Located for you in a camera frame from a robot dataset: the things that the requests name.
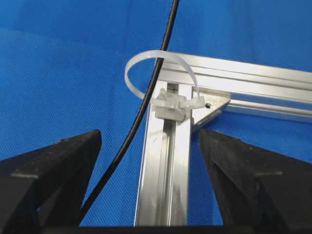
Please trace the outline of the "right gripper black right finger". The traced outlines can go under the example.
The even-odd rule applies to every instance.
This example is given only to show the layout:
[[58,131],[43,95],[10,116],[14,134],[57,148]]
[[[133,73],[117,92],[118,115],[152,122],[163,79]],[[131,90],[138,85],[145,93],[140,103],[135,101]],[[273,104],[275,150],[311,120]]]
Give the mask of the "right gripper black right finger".
[[312,165],[210,130],[199,131],[223,224],[254,231],[312,231]]

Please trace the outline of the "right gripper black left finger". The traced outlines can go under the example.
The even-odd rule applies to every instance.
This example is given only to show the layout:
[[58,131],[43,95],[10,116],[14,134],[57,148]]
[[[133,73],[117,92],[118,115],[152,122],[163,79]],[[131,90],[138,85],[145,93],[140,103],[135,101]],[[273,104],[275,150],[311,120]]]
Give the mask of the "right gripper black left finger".
[[77,227],[100,150],[101,132],[93,130],[2,160],[1,233]]

